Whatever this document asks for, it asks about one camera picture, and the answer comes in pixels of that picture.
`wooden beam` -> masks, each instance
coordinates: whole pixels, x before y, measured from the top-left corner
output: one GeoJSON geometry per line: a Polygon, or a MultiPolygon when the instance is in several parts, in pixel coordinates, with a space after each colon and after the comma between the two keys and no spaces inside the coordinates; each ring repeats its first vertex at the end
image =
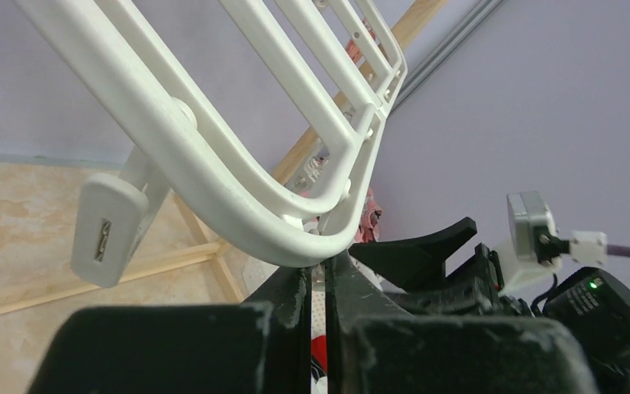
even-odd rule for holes
{"type": "MultiPolygon", "coordinates": [[[[410,43],[421,33],[428,22],[441,10],[448,0],[416,0],[409,6],[409,9],[402,15],[399,21],[392,27],[392,34],[397,39],[399,46],[404,51],[410,43]]],[[[359,68],[364,76],[372,73],[371,65],[365,62],[359,68]]],[[[334,97],[337,107],[342,108],[346,103],[346,96],[339,92],[334,97]]],[[[281,162],[276,165],[272,173],[282,185],[285,184],[295,173],[317,143],[317,133],[309,127],[293,148],[286,154],[281,162]]]]}
{"type": "MultiPolygon", "coordinates": [[[[208,261],[217,255],[220,248],[220,242],[210,242],[159,256],[132,259],[124,275],[122,275],[120,283],[208,261]]],[[[8,287],[0,290],[0,314],[61,300],[100,288],[93,283],[80,280],[73,273],[70,277],[59,282],[46,278],[38,282],[8,287]]]]}
{"type": "MultiPolygon", "coordinates": [[[[185,201],[183,201],[177,193],[173,193],[172,198],[175,200],[175,205],[177,205],[177,209],[180,211],[183,220],[185,220],[194,240],[199,244],[209,242],[209,239],[213,238],[213,231],[197,218],[194,212],[192,212],[192,209],[185,204],[185,201]]],[[[228,264],[223,259],[222,254],[225,251],[226,247],[221,247],[216,257],[211,259],[208,264],[219,286],[223,290],[226,299],[229,302],[242,302],[245,296],[238,287],[238,283],[235,281],[231,270],[228,268],[228,264]]]]}

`white curved bar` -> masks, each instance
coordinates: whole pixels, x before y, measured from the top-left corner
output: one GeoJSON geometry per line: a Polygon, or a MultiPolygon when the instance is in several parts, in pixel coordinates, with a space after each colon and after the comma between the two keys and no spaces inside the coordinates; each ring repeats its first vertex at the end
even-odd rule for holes
{"type": "MultiPolygon", "coordinates": [[[[329,194],[314,190],[309,198],[304,198],[285,189],[254,160],[131,0],[108,0],[100,2],[99,6],[168,93],[192,109],[198,119],[199,132],[214,152],[251,194],[265,202],[267,208],[278,216],[303,219],[314,218],[334,208],[339,200],[338,190],[346,181],[345,175],[322,178],[326,190],[332,190],[329,194]]],[[[368,128],[364,121],[360,122],[358,134],[363,132],[360,129],[368,128]]],[[[354,142],[356,149],[342,153],[344,157],[341,160],[347,164],[351,164],[358,153],[360,141],[354,142]]],[[[333,150],[339,153],[337,145],[333,146],[333,150]]]]}
{"type": "Polygon", "coordinates": [[[371,63],[373,72],[377,76],[390,74],[390,64],[378,50],[375,40],[373,40],[366,26],[358,18],[358,13],[356,13],[349,0],[332,0],[330,1],[330,7],[332,7],[337,17],[340,18],[346,31],[351,34],[352,40],[361,50],[361,53],[371,63]]]}
{"type": "MultiPolygon", "coordinates": [[[[372,2],[370,2],[369,0],[356,0],[356,3],[361,8],[363,15],[366,16],[366,20],[373,28],[373,31],[385,31],[387,29],[387,25],[385,25],[385,22],[383,21],[380,12],[378,12],[372,2]]],[[[390,87],[392,85],[397,85],[394,83],[394,79],[399,77],[397,75],[397,71],[400,67],[402,67],[404,63],[404,57],[402,56],[402,49],[397,44],[397,41],[395,41],[395,38],[392,36],[392,34],[381,34],[378,36],[378,38],[381,41],[382,47],[385,48],[386,51],[388,51],[388,48],[390,49],[389,52],[386,52],[386,55],[388,62],[392,65],[393,72],[389,72],[383,76],[378,76],[381,80],[378,81],[380,84],[377,91],[378,94],[382,94],[384,97],[386,97],[387,105],[385,106],[385,108],[388,110],[387,113],[389,113],[389,111],[392,109],[394,98],[397,96],[397,94],[393,91],[394,89],[391,89],[390,87]]]]}
{"type": "Polygon", "coordinates": [[[380,99],[346,52],[341,50],[339,40],[313,2],[276,0],[276,5],[356,110],[370,103],[380,107],[380,99]]]}
{"type": "MultiPolygon", "coordinates": [[[[130,0],[100,0],[99,4],[14,1],[139,149],[153,160],[172,188],[231,244],[258,259],[290,267],[314,265],[349,245],[358,228],[377,156],[388,112],[388,90],[394,90],[392,97],[397,94],[400,80],[406,75],[404,60],[394,67],[388,65],[390,74],[382,76],[393,81],[390,87],[378,89],[387,93],[387,99],[378,93],[379,101],[371,98],[370,103],[364,103],[356,116],[360,124],[353,127],[324,89],[321,91],[317,78],[301,62],[292,43],[285,41],[283,30],[274,25],[273,16],[267,15],[261,2],[222,1],[227,8],[233,7],[236,15],[232,16],[244,33],[268,33],[265,37],[270,40],[253,42],[255,49],[267,64],[265,51],[281,51],[276,56],[290,65],[272,64],[272,72],[299,110],[319,126],[316,131],[323,140],[333,144],[328,149],[334,163],[323,174],[325,182],[319,196],[305,199],[278,185],[254,161],[130,0]],[[304,80],[293,81],[296,76],[304,80]],[[194,113],[196,127],[175,98],[194,113]],[[328,126],[333,128],[320,130],[328,126]],[[365,140],[369,129],[372,136],[365,140]],[[348,197],[342,199],[348,184],[348,197]],[[321,236],[291,224],[314,213],[326,216],[321,236]]],[[[392,39],[389,29],[378,29],[376,33],[387,57],[401,59],[401,52],[391,54],[399,51],[396,44],[385,48],[386,41],[389,44],[392,39]]],[[[361,100],[370,94],[369,89],[360,89],[354,82],[347,89],[356,89],[361,100]]]]}

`white plug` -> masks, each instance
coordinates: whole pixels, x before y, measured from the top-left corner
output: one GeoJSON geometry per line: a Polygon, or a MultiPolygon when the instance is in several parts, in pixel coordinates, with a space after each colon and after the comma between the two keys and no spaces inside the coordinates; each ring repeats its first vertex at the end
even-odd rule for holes
{"type": "Polygon", "coordinates": [[[604,268],[607,264],[607,235],[599,231],[574,231],[568,252],[574,263],[604,268]]]}

